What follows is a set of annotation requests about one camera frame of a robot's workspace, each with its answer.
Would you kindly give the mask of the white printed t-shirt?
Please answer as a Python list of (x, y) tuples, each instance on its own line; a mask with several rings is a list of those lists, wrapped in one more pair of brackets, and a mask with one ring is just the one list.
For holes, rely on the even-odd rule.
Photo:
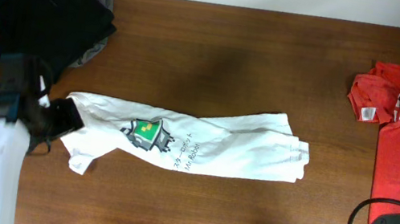
[(258, 181), (293, 183), (309, 163), (308, 143), (283, 113), (196, 118), (95, 93), (68, 96), (84, 123), (62, 137), (78, 174), (114, 149), (162, 169)]

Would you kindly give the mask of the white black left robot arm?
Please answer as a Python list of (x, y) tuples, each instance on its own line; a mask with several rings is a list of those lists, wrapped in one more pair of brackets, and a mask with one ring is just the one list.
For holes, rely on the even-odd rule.
[(24, 158), (84, 123), (70, 99), (49, 100), (51, 69), (34, 55), (0, 58), (0, 224), (14, 224)]

